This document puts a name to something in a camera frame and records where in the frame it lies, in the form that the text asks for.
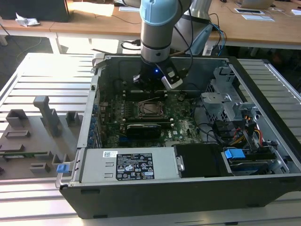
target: aluminum extrusion table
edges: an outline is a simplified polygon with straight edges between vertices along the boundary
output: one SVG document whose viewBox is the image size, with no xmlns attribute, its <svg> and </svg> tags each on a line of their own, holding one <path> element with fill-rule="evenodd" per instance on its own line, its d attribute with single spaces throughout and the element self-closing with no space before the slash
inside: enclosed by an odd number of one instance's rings
<svg viewBox="0 0 301 226">
<path fill-rule="evenodd" d="M 39 115 L 34 96 L 48 95 L 58 114 L 84 113 L 92 73 L 92 55 L 28 54 L 0 92 L 0 131 L 10 109 Z M 270 65 L 239 60 L 296 137 L 301 140 L 301 97 Z M 301 225 L 301 192 L 288 193 L 263 208 L 82 220 L 55 187 L 55 178 L 0 181 L 0 225 Z"/>
</svg>

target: laptop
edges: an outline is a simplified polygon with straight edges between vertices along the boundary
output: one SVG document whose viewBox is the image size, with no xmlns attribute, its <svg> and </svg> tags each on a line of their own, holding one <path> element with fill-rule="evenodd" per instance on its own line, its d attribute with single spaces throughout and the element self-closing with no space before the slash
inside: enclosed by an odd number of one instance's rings
<svg viewBox="0 0 301 226">
<path fill-rule="evenodd" d="M 266 9 L 273 4 L 274 0 L 239 0 L 236 2 L 242 8 Z"/>
</svg>

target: robotic arm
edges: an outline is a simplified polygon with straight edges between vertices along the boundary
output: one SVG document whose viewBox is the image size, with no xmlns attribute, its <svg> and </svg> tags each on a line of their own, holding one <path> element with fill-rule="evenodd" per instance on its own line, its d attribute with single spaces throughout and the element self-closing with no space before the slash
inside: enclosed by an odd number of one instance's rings
<svg viewBox="0 0 301 226">
<path fill-rule="evenodd" d="M 142 19 L 140 74 L 134 84 L 142 90 L 155 91 L 163 88 L 175 89 L 183 83 L 188 70 L 178 71 L 170 60 L 170 48 L 186 50 L 191 43 L 191 21 L 193 29 L 193 54 L 198 54 L 211 32 L 208 10 L 211 0 L 118 0 L 125 5 L 140 7 Z M 186 11 L 190 8 L 192 17 Z M 174 32 L 182 31 L 187 41 Z"/>
</svg>

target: blue cable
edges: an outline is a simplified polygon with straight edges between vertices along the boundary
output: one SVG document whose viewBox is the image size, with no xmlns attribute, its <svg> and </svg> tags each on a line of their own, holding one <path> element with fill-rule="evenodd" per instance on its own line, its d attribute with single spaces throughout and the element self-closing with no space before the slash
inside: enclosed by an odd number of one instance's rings
<svg viewBox="0 0 301 226">
<path fill-rule="evenodd" d="M 218 32 L 221 34 L 221 36 L 222 36 L 222 47 L 221 47 L 221 50 L 220 50 L 220 52 L 219 52 L 219 54 L 218 54 L 218 56 L 220 56 L 221 53 L 222 53 L 222 49 L 223 49 L 224 46 L 225 46 L 225 42 L 224 42 L 224 34 L 223 34 L 223 32 L 221 32 L 221 30 L 219 29 L 218 26 L 216 26 L 215 24 L 212 24 L 212 26 L 214 26 L 214 27 L 218 30 Z"/>
</svg>

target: power supply label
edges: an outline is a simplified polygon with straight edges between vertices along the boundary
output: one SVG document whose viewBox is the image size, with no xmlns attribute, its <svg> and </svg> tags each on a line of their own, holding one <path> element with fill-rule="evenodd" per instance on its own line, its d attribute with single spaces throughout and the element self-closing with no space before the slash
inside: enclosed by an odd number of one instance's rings
<svg viewBox="0 0 301 226">
<path fill-rule="evenodd" d="M 155 172 L 151 153 L 117 154 L 116 179 L 155 179 Z"/>
</svg>

